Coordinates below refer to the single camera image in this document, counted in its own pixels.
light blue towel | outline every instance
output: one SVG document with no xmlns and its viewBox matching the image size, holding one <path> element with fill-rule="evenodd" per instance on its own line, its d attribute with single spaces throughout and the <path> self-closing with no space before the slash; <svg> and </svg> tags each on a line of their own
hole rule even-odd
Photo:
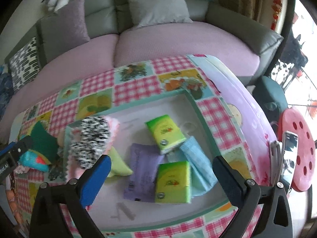
<svg viewBox="0 0 317 238">
<path fill-rule="evenodd" d="M 204 195 L 218 182 L 212 171 L 210 160 L 206 157 L 196 139 L 191 136 L 180 149 L 167 154 L 169 162 L 188 161 L 191 165 L 191 195 Z"/>
</svg>

wall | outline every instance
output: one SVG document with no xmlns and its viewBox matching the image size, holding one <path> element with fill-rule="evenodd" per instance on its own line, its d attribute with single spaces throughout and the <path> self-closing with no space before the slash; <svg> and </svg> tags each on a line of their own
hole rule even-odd
<svg viewBox="0 0 317 238">
<path fill-rule="evenodd" d="M 42 0 L 23 0 L 0 35 L 0 64 L 24 34 L 44 16 Z"/>
</svg>

black and white pillow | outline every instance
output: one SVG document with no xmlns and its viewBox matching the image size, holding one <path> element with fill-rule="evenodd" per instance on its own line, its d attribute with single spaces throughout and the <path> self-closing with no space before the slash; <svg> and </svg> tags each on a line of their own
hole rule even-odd
<svg viewBox="0 0 317 238">
<path fill-rule="evenodd" d="M 37 59 L 36 37 L 10 58 L 10 69 L 14 92 L 35 79 L 40 71 Z"/>
</svg>

blue blanket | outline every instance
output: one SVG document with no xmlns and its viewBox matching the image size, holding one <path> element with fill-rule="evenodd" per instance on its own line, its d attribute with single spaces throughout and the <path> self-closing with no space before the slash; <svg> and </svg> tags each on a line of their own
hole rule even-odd
<svg viewBox="0 0 317 238">
<path fill-rule="evenodd" d="M 13 96 L 12 76 L 6 66 L 0 66 L 0 121 Z"/>
</svg>

pink stool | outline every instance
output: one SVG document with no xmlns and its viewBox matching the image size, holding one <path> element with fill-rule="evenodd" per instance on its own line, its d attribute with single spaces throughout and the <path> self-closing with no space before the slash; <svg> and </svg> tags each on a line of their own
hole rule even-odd
<svg viewBox="0 0 317 238">
<path fill-rule="evenodd" d="M 278 140 L 282 134 L 291 131 L 298 135 L 298 154 L 292 182 L 297 192 L 308 190 L 315 169 L 315 142 L 302 114 L 294 107 L 286 109 L 279 119 Z"/>
</svg>

